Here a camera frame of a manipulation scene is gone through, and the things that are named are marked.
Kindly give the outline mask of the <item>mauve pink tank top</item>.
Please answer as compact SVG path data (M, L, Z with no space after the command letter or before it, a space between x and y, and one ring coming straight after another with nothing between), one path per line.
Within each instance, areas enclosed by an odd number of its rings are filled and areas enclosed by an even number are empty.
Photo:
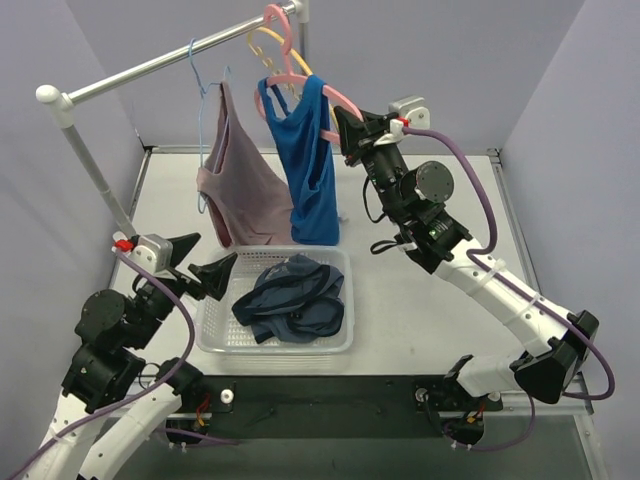
M289 187L242 127L227 81L219 86L216 139L196 186L222 247L293 243Z

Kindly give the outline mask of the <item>yellow plastic hanger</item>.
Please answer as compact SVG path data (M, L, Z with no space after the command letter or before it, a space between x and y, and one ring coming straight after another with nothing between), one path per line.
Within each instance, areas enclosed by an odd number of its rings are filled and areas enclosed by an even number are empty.
M283 44L284 38L274 30L271 30L264 26L258 27L257 29L251 31L250 33L247 34L247 37L246 37L246 42L250 51L260 60L263 66L269 71L270 75L275 76L275 75L284 74L285 73L284 70L280 68L280 67L283 67L284 64L281 65L281 62L279 60L272 58L271 53L274 53L276 51L275 47L266 48L266 49L263 48L263 45L261 44L261 42L254 40L254 36L256 34L261 34L266 37L270 37L274 43L278 43L278 44ZM288 54L288 58L290 60L291 65L300 70L301 75L308 77L311 74L313 74L313 71L311 70L309 65L306 63L306 61L303 59L300 53L297 50L295 50L295 48L292 48L290 50ZM296 102L301 100L302 91L298 87L294 86L294 84L288 83L285 86L281 86L279 88L282 91L286 91L292 100L295 100ZM329 113L330 113L332 126L337 127L337 119L334 112L334 106L331 103L329 103Z

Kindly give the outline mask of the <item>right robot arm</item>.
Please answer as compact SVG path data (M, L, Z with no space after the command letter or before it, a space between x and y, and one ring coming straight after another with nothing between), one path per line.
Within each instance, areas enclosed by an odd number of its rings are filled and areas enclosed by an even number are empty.
M450 283L477 302L519 341L506 356L462 357L443 384L446 401L464 408L489 394L520 390L546 404L566 396L567 387L593 353L598 320L573 313L511 274L492 247L482 247L469 230L446 212L453 194L450 170L438 161L409 168L398 143L410 129L396 113L354 115L335 109L341 153L349 166L362 165L398 232L371 248L397 247L426 272Z

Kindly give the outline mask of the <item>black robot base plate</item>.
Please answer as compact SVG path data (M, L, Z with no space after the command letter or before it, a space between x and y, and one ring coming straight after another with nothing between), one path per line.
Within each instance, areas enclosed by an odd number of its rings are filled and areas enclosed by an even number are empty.
M481 404L442 375L207 376L164 424L233 440L422 439Z

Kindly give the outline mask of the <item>white metal clothes rack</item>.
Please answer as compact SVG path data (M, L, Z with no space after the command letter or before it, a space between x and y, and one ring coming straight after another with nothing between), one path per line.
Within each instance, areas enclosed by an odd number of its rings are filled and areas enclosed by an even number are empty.
M261 1L29 1L36 39L37 85L62 90L90 83L185 46L241 20L259 15ZM199 53L195 63L203 81L232 71L236 106L254 140L265 143L266 127L257 117L253 91L261 77L255 57L241 40ZM215 125L209 100L203 128ZM103 94L80 106L76 125L118 198L129 201L146 146L194 146L197 140L197 85L188 61ZM114 221L71 147L51 120L42 127L43 148L56 160L42 187L43 214L59 231L98 240ZM212 237L209 217L196 210L193 157L174 160L166 186L146 185L144 215L137 224L150 231L199 231Z

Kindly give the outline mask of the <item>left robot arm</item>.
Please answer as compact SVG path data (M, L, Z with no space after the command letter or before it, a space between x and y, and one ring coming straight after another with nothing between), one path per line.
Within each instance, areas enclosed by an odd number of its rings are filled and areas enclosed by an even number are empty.
M198 233L170 239L114 235L113 253L137 274L134 294L105 289L85 301L75 327L81 345L62 381L48 431L12 478L111 479L168 416L193 409L201 416L211 405L203 373L187 361L196 332L181 298L222 299L238 256L190 265L183 274L177 267L200 238ZM136 353L173 310L187 325L184 352L160 364L153 381L131 394L147 365Z

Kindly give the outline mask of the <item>dark navy tank top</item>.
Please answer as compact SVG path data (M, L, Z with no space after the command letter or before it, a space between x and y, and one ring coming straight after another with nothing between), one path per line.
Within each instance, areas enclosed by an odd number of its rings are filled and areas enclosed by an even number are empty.
M264 270L232 306L236 320L262 344L272 338L310 343L337 334L344 318L343 273L297 254Z

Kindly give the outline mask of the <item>royal blue tank top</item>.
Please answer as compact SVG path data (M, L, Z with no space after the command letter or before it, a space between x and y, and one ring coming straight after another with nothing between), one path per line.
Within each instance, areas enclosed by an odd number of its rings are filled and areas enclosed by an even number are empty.
M323 80L309 77L294 109L265 79L257 91L289 186L293 241L335 246L340 240L335 167L330 142L321 137L330 129L324 86Z

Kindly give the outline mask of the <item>white perforated plastic basket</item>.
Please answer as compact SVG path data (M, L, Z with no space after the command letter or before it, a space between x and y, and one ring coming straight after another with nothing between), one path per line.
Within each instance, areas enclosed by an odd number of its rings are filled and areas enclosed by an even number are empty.
M329 355L354 336L349 256L326 246L242 246L220 300L200 302L196 342L206 352Z

